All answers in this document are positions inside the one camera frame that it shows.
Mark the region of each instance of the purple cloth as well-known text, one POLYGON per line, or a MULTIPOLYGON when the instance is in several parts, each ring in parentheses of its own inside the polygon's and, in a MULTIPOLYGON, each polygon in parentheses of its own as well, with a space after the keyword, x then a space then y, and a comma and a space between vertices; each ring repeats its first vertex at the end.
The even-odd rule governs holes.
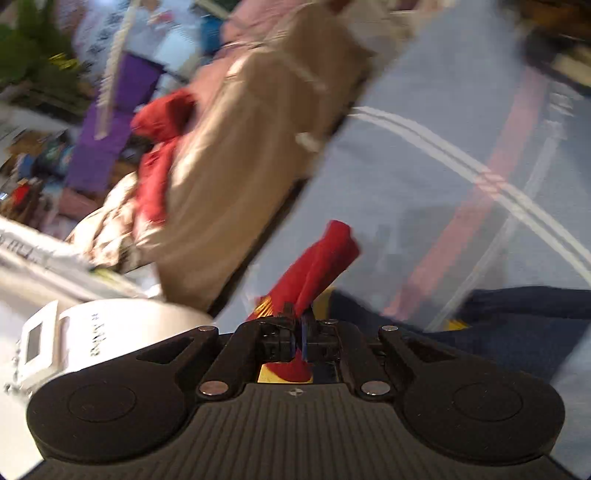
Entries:
POLYGON ((100 150, 79 143, 74 148, 66 185, 84 192, 102 193, 109 185, 109 177, 119 152, 100 150))
POLYGON ((126 54, 119 74, 115 108, 121 112, 133 112, 135 107, 148 103, 164 67, 159 63, 126 54))
MULTIPOLYGON (((82 133, 80 133, 78 144, 88 145, 89 147, 92 146, 93 148, 107 152, 119 153, 131 135, 131 119, 133 117, 133 111, 121 112, 119 110, 114 110, 110 122, 109 135, 102 140, 95 140, 96 103, 92 103, 86 112, 86 118, 82 124, 82 133)), ((76 152, 74 152, 72 163, 76 160, 76 152)))
POLYGON ((131 135, 134 109, 152 97, 164 68, 159 63, 126 54, 119 74, 115 109, 109 135, 95 140, 96 104, 93 103, 84 119, 82 133, 72 154, 66 185, 84 192, 104 192, 119 153, 131 135))

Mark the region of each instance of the red towel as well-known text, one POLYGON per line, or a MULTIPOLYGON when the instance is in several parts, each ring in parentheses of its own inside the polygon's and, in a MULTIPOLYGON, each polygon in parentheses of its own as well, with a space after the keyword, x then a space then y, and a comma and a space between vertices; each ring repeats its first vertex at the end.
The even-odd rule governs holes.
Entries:
POLYGON ((138 213, 150 222, 166 220, 168 172, 173 165, 178 139, 194 107, 193 95, 187 89, 180 89, 150 102, 131 121, 134 134, 160 142, 142 157, 138 171, 135 195, 138 213))
MULTIPOLYGON (((292 264, 247 320, 281 316, 285 312, 299 318, 358 256, 359 247, 351 237, 349 225, 331 220, 322 238, 292 264)), ((306 382, 311 378, 300 351, 289 363, 267 364, 267 367, 289 382, 306 382)))

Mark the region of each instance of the red stripe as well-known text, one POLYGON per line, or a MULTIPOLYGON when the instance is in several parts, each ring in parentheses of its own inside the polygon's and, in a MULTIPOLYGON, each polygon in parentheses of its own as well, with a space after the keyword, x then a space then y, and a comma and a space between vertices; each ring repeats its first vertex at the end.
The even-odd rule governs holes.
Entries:
MULTIPOLYGON (((537 124, 546 86, 545 77, 531 68, 525 69, 509 117, 487 162, 488 167, 503 178, 511 175, 521 159, 527 141, 537 124)), ((474 186, 469 197, 456 208, 452 220, 431 250, 384 310, 386 315, 408 320, 416 312, 423 299, 435 290, 482 226, 493 203, 490 195, 474 186)))

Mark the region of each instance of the white line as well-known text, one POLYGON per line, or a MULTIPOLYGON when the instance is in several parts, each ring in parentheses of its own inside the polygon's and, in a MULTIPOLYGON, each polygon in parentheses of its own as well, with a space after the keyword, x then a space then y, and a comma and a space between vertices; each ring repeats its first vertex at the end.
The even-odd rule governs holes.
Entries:
MULTIPOLYGON (((524 187, 524 192, 529 197, 535 197, 540 190, 546 174, 548 173, 548 169, 550 168, 550 164, 552 163, 552 160, 556 154, 556 150, 558 149, 560 139, 561 135, 557 134, 556 132, 554 132, 552 136, 546 138, 540 154, 538 155, 538 158, 535 162, 531 175, 524 187)), ((514 216, 510 216, 507 220, 505 220, 480 260, 476 263, 470 274, 457 288, 454 295, 449 299, 445 306, 441 308, 439 313, 435 315, 433 320, 425 328, 426 331, 437 330, 437 328, 439 328, 446 319, 448 319, 454 314, 454 312, 457 311, 459 306, 466 298, 468 292, 474 288, 474 285, 478 279, 480 279, 482 273, 488 269, 491 261, 493 261, 499 254, 499 250, 513 236, 517 228, 517 224, 518 221, 514 216)))
MULTIPOLYGON (((443 151, 449 153, 450 155, 456 157, 456 159, 463 162, 465 165, 469 166, 470 168, 476 170, 479 173, 491 173, 491 170, 484 165, 483 163, 479 162, 475 158, 471 157, 464 151, 457 148, 455 145, 452 145, 444 138, 441 138, 428 128, 416 123, 415 121, 408 120, 407 118, 401 117, 394 113, 383 112, 382 110, 377 110, 375 108, 362 106, 356 107, 356 110, 369 113, 370 115, 375 115, 380 118, 384 118, 395 122, 398 125, 402 125, 407 127, 411 131, 415 132, 419 136, 423 137, 425 140, 430 141, 434 145, 437 145, 443 151)), ((553 230, 556 235, 561 237, 567 244, 569 244, 581 257, 583 257, 589 265, 591 265, 591 252, 581 244, 566 228, 564 228, 560 223, 556 221, 548 212, 542 209, 537 203, 535 203, 530 197, 528 197, 524 192, 520 191, 515 186, 511 185, 508 182, 499 183, 499 188, 505 190, 511 196, 517 200, 517 203, 521 204, 526 210, 529 210, 531 213, 536 215, 540 220, 542 220, 551 230, 553 230)))
MULTIPOLYGON (((386 120, 381 120, 364 113, 353 113, 350 116, 377 125, 378 127, 385 128, 386 130, 399 135, 401 138, 405 139, 419 150, 424 151, 430 157, 438 160, 451 170, 455 171, 464 179, 471 183, 476 183, 477 175, 474 172, 459 164, 455 158, 449 157, 447 154, 443 153, 425 141, 423 138, 419 137, 415 132, 401 127, 400 125, 395 125, 386 120)), ((492 197, 492 199, 505 207, 525 226, 529 227, 550 248, 555 250, 556 253, 558 253, 567 263, 569 263, 579 273, 579 275, 581 275, 587 284, 591 286, 591 271, 589 271, 589 269, 583 265, 580 260, 572 254, 572 252, 568 251, 563 244, 556 240, 552 234, 548 233, 547 230, 539 225, 527 211, 525 211, 520 205, 517 205, 513 200, 505 195, 499 194, 492 197)))

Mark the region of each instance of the black rubber pad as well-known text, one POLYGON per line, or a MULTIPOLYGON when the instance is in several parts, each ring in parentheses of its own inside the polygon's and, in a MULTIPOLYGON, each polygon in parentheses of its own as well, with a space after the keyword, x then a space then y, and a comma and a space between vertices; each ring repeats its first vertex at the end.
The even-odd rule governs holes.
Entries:
POLYGON ((422 444, 386 403, 344 384, 249 384, 199 408, 187 429, 141 458, 114 465, 47 460, 27 480, 567 480, 549 458, 490 467, 422 444))

